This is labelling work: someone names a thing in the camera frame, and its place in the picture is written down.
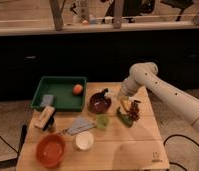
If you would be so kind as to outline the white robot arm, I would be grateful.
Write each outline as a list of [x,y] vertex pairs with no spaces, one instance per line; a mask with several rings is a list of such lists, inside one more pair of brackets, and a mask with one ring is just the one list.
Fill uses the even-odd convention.
[[132,65],[128,77],[121,84],[118,99],[121,102],[128,100],[144,86],[169,108],[181,114],[199,133],[199,99],[161,80],[157,73],[158,67],[153,62]]

